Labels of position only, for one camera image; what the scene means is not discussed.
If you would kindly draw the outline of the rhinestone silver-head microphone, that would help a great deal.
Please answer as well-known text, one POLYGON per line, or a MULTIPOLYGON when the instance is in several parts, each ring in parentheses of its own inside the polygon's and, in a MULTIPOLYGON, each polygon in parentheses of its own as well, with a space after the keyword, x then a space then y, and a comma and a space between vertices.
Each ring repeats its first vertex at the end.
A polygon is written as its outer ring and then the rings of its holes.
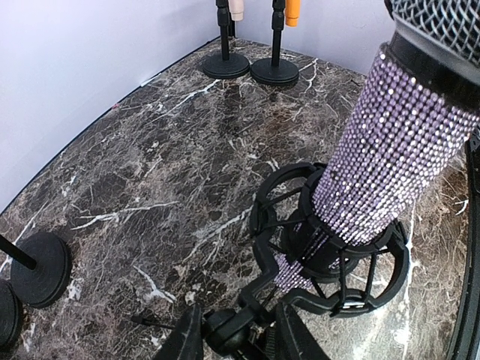
POLYGON ((479 3, 389 1, 396 29, 313 192, 315 215, 370 244, 479 124, 479 3))

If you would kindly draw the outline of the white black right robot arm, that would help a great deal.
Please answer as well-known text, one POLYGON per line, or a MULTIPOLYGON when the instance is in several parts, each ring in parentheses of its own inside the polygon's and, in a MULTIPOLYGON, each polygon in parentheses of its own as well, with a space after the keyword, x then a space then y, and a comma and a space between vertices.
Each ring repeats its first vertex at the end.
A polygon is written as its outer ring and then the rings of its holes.
POLYGON ((479 129, 465 146, 468 178, 468 236, 457 319, 447 359, 479 358, 479 129))

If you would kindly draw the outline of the black tripod shock-mount stand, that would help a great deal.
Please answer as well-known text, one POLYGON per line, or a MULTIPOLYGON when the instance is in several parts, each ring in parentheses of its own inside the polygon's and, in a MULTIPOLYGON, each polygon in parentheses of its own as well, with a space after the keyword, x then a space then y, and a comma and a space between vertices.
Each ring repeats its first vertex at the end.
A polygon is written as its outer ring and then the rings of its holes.
POLYGON ((370 244, 347 244, 314 213, 314 188, 325 168, 290 164, 260 185, 250 214, 260 276, 241 290, 238 310, 202 310, 203 349, 234 359, 276 359, 281 302, 295 311, 356 317, 399 292, 410 265, 402 223, 393 220, 370 244))

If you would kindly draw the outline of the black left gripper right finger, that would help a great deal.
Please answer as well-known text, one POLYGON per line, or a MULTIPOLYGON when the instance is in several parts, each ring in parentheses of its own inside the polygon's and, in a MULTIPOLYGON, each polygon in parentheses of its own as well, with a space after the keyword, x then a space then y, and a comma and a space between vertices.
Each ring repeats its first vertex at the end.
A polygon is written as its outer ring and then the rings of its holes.
POLYGON ((275 316, 276 359, 329 360, 291 305, 278 304, 275 316))

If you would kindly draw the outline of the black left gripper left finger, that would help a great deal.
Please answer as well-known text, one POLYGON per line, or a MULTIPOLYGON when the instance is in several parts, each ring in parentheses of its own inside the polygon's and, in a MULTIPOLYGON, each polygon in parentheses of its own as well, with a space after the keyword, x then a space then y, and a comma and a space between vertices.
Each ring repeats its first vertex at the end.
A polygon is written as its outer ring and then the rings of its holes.
POLYGON ((154 360, 203 360, 202 308, 198 304, 189 307, 177 321, 175 328, 154 360))

